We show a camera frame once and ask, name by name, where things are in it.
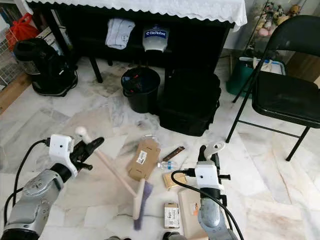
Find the black folding chair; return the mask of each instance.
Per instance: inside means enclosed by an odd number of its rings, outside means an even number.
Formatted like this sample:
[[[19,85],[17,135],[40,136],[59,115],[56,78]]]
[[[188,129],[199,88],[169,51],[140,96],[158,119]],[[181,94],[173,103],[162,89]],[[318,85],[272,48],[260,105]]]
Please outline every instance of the black folding chair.
[[[261,71],[270,50],[296,51],[320,57],[320,17],[295,16],[279,25],[272,34],[262,59],[233,100],[235,103],[248,85],[226,143],[229,143],[238,122],[289,135],[298,138],[286,158],[290,161],[309,129],[320,128],[320,92],[313,82]],[[251,92],[252,107],[257,113],[305,126],[301,136],[239,120]]]

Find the white lace tablecloth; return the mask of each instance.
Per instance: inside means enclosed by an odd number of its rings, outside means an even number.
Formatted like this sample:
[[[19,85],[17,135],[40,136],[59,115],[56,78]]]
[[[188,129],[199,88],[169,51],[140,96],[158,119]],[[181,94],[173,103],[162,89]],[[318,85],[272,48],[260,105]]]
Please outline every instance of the white lace tablecloth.
[[[92,7],[135,12],[141,10],[152,14],[168,14],[180,18],[235,23],[234,31],[247,23],[245,0],[26,0],[36,3],[89,5]]]

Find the chair leg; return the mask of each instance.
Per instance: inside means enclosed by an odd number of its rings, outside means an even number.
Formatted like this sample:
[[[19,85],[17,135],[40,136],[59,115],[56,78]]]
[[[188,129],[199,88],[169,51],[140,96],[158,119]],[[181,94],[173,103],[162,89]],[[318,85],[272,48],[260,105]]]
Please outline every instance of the chair leg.
[[[245,97],[244,97],[243,102],[242,102],[242,104],[241,104],[241,107],[240,107],[240,109],[239,109],[239,111],[238,111],[238,113],[237,113],[237,115],[236,115],[236,117],[235,117],[235,120],[234,120],[234,122],[233,122],[233,125],[232,125],[232,127],[231,127],[231,130],[230,130],[230,132],[229,132],[229,135],[228,135],[228,137],[227,137],[226,140],[225,140],[226,143],[229,143],[229,142],[230,142],[231,136],[232,136],[232,134],[234,133],[234,130],[235,130],[236,125],[237,125],[237,123],[238,123],[238,121],[239,121],[239,118],[240,118],[240,116],[241,116],[241,114],[242,114],[242,112],[243,112],[243,110],[244,110],[244,108],[245,108],[245,105],[246,105],[246,102],[247,102],[247,100],[248,100],[248,98],[249,98],[249,95],[250,95],[250,92],[251,92],[251,90],[252,90],[252,87],[253,87],[253,85],[251,85],[251,86],[249,87],[248,91],[247,91],[246,94],[245,94]]]
[[[233,103],[236,103],[236,101],[238,100],[238,98],[240,97],[240,95],[242,94],[242,92],[245,90],[246,86],[248,85],[250,79],[251,79],[252,74],[248,77],[248,79],[245,81],[245,84],[241,87],[240,91],[238,92],[238,94],[236,95],[236,97],[233,99]]]
[[[305,138],[305,136],[307,135],[308,131],[309,131],[310,127],[307,126],[303,133],[301,134],[301,136],[299,137],[298,141],[296,142],[296,144],[294,145],[294,147],[292,148],[289,156],[285,159],[286,161],[290,161],[292,156],[295,154],[296,150],[298,149],[299,145],[301,144],[302,140]]]
[[[98,83],[101,84],[101,83],[103,82],[103,79],[102,79],[102,76],[101,76],[101,74],[100,74],[100,70],[99,70],[97,61],[96,61],[96,59],[95,59],[94,56],[90,56],[90,57],[89,57],[89,60],[90,60],[90,63],[91,63],[91,65],[92,65],[92,68],[93,68],[93,71],[94,71],[96,80],[98,81]]]

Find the wire basket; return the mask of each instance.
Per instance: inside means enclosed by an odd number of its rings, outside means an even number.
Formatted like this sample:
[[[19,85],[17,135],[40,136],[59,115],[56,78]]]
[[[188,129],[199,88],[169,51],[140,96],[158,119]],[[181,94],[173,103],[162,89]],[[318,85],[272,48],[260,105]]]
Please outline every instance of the wire basket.
[[[12,50],[17,38],[10,29],[0,32],[0,87],[7,86],[23,70],[15,60]]]

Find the chair backrest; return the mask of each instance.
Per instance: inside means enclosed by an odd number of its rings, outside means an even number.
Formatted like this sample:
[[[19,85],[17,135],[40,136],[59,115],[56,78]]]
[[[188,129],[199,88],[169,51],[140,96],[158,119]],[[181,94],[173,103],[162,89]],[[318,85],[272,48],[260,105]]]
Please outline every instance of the chair backrest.
[[[288,50],[320,57],[320,17],[300,15],[280,24],[266,50]]]

